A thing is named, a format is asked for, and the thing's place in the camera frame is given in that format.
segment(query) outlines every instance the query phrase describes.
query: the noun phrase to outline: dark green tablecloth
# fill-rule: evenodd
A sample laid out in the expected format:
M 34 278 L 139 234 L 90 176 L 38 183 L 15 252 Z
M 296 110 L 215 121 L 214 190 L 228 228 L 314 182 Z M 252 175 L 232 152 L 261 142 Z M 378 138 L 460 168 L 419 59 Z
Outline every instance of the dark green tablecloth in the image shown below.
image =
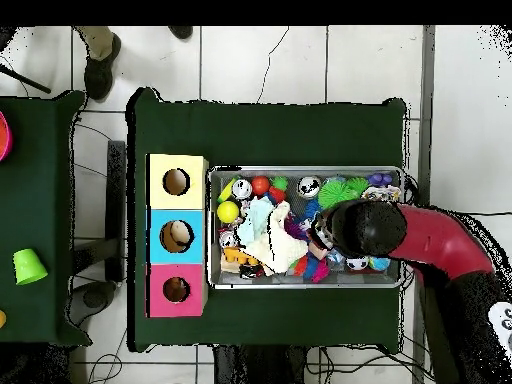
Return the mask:
M 55 100 L 0 97 L 13 150 L 0 162 L 0 342 L 88 344 L 65 319 L 71 275 L 70 130 L 84 102 L 72 92 Z M 48 276 L 16 286 L 12 255 L 32 248 Z
M 144 316 L 146 153 L 204 156 L 211 165 L 402 166 L 405 105 L 163 103 L 139 89 L 127 107 L 128 339 L 157 344 L 381 343 L 398 347 L 398 289 L 214 290 L 200 318 Z

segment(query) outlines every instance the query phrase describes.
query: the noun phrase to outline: yellow object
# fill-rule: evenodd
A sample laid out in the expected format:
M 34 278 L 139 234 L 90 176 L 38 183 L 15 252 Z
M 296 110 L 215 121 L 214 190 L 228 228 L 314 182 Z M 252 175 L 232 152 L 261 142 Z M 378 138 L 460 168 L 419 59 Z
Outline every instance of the yellow object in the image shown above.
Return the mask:
M 5 321 L 7 321 L 7 316 L 4 311 L 0 311 L 0 328 L 5 325 Z
M 226 187 L 224 187 L 224 190 L 220 193 L 220 196 L 217 198 L 217 202 L 222 203 L 229 199 L 231 196 L 231 190 L 233 189 L 233 184 L 235 184 L 238 177 L 233 178 Z
M 204 209 L 207 170 L 208 162 L 202 156 L 149 154 L 149 170 L 146 169 L 149 206 L 152 209 Z M 166 178 L 169 175 L 176 177 L 176 186 L 186 181 L 187 189 L 183 194 L 169 193 L 176 189 L 169 187 Z
M 244 265 L 246 262 L 248 262 L 249 265 L 258 265 L 259 263 L 256 258 L 241 252 L 240 249 L 236 247 L 224 248 L 224 256 L 226 256 L 227 262 L 234 262 L 236 260 L 240 265 Z
M 217 216 L 225 224 L 231 224 L 238 218 L 239 209 L 236 203 L 231 201 L 222 202 L 217 208 Z

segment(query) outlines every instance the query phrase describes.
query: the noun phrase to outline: pant leg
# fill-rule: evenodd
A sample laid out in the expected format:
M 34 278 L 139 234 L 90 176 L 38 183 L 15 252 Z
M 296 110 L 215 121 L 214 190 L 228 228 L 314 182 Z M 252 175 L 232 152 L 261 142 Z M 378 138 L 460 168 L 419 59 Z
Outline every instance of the pant leg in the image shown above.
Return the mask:
M 114 34 L 108 27 L 85 26 L 75 27 L 85 44 L 89 57 L 94 60 L 103 60 L 112 53 L 112 40 Z

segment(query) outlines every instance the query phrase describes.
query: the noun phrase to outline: red ball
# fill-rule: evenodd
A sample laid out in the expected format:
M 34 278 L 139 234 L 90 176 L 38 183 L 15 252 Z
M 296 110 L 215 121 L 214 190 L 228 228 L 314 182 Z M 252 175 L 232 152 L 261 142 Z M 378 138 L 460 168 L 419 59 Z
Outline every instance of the red ball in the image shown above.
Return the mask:
M 251 181 L 252 192 L 256 196 L 263 196 L 270 188 L 270 182 L 267 177 L 254 177 Z

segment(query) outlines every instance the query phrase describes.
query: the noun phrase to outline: pink object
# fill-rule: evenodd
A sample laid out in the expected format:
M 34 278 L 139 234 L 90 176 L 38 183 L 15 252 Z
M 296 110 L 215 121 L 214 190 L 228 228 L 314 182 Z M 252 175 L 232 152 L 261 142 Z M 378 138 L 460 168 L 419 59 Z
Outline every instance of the pink object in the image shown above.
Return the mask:
M 12 133 L 4 115 L 0 112 L 0 161 L 4 160 L 12 148 Z
M 190 294 L 183 302 L 170 302 L 164 295 L 164 283 L 180 277 L 190 287 Z M 198 317 L 203 314 L 207 287 L 204 286 L 202 265 L 151 265 L 149 276 L 149 317 Z
M 318 283 L 328 275 L 329 267 L 327 266 L 327 260 L 324 258 L 318 263 L 318 266 L 316 267 L 315 273 L 313 274 L 313 278 L 311 278 L 311 280 L 313 283 Z

